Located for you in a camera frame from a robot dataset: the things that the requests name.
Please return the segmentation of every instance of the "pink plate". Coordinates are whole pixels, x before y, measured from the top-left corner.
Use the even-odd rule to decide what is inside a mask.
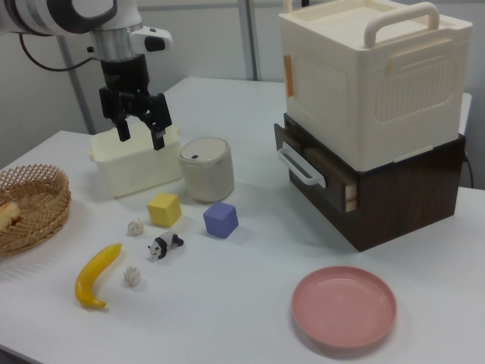
[[[319,269],[303,278],[292,298],[293,317],[314,340],[351,349],[383,338],[396,320],[391,289],[372,273],[353,267]]]

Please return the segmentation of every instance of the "yellow cube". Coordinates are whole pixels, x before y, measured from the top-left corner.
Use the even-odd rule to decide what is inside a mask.
[[[152,223],[159,226],[169,228],[182,215],[178,196],[170,193],[159,193],[146,207]]]

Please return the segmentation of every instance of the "purple cube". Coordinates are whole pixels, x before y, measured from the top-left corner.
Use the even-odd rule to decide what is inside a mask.
[[[239,225],[236,208],[224,202],[216,202],[203,216],[207,232],[216,237],[227,238]]]

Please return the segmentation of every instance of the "white table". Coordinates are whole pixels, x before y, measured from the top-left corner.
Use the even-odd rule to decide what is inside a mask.
[[[275,152],[284,88],[190,78],[167,92],[183,143],[223,137],[233,149],[239,227],[226,239],[205,232],[207,205],[181,180],[112,199],[87,155],[89,136],[60,132],[12,163],[45,163],[70,179],[65,227],[41,246],[0,259],[0,348],[49,364],[485,362],[485,191],[460,188],[456,213],[414,233],[358,253],[289,182]],[[150,225],[146,203],[176,193],[183,216],[171,228],[186,244],[157,262],[147,245],[164,229]],[[140,217],[145,233],[127,236]],[[101,248],[122,242],[96,295],[105,311],[74,296],[80,269]],[[142,282],[124,286],[128,265]],[[293,324],[290,298],[315,269],[352,265],[393,289],[398,318],[372,350],[331,353]]]

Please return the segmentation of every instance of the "wicker basket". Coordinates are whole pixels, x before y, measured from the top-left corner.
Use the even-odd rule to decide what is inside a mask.
[[[66,174],[51,165],[28,165],[0,173],[0,206],[16,202],[20,219],[0,231],[0,256],[21,253],[56,234],[69,213]]]

